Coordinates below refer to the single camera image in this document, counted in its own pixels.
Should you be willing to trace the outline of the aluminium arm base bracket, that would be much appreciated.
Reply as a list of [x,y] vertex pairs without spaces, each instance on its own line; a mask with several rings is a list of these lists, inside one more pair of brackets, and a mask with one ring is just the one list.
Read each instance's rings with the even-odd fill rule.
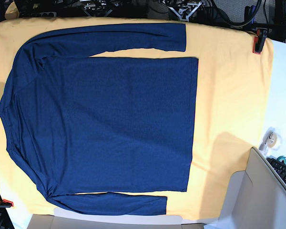
[[169,10],[169,19],[185,22],[204,6],[200,0],[163,0],[163,4]]

